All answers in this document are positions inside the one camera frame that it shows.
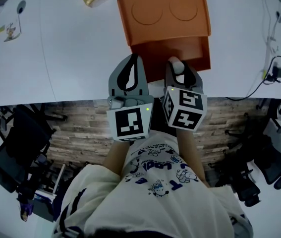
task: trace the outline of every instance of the cartoon sticker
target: cartoon sticker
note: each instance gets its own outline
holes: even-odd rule
[[[4,40],[4,42],[8,42],[19,37],[21,34],[19,17],[17,17],[14,22],[6,25],[6,34],[7,38]]]
[[[176,177],[179,179],[179,182],[190,182],[190,180],[199,181],[198,177],[194,174],[189,172],[187,169],[185,170],[178,170],[176,173]]]

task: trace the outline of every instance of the white tabletop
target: white tabletop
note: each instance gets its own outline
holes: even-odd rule
[[[15,13],[20,1],[8,0],[0,24]],[[83,0],[26,1],[22,35],[7,48],[0,44],[0,105],[107,98],[110,74],[131,53],[116,0],[97,8],[87,7]],[[281,4],[266,1],[272,29]],[[244,97],[261,82],[267,9],[262,0],[207,0],[207,4],[211,70],[200,72],[204,93]],[[281,55],[281,23],[275,38],[274,48]],[[161,96],[163,84],[151,83],[149,89]],[[281,98],[281,84],[262,85],[253,97]]]
[[[281,8],[266,0],[272,17]],[[269,18],[262,0],[207,0],[212,34],[211,70],[202,71],[209,97],[244,97],[261,82]],[[130,54],[116,0],[88,8],[82,0],[41,0],[42,38],[51,84],[58,101],[104,99],[108,78]],[[281,55],[281,23],[276,27]],[[150,84],[163,95],[163,83]],[[253,97],[281,98],[281,84],[262,85]]]
[[[8,0],[0,13],[0,27],[13,22],[21,0]],[[40,37],[40,0],[26,0],[20,15],[21,35],[4,42],[0,33],[0,106],[53,102]]]

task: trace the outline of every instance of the person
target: person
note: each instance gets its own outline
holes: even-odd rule
[[[192,132],[175,135],[115,141],[69,186],[52,237],[253,237],[231,187],[207,183]]]
[[[27,197],[22,194],[18,194],[17,200],[20,204],[20,218],[26,222],[28,220],[28,216],[33,213],[33,204],[29,203]]]

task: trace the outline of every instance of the orange tray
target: orange tray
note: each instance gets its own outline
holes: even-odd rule
[[[197,71],[211,68],[206,0],[118,0],[128,45],[144,62],[148,82],[165,78],[175,56]]]

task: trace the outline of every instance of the white t-shirt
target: white t-shirt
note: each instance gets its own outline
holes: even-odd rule
[[[207,188],[178,155],[177,139],[157,131],[130,147],[122,179],[105,167],[86,166],[61,211],[53,237],[99,229],[173,238],[253,237],[231,188]]]

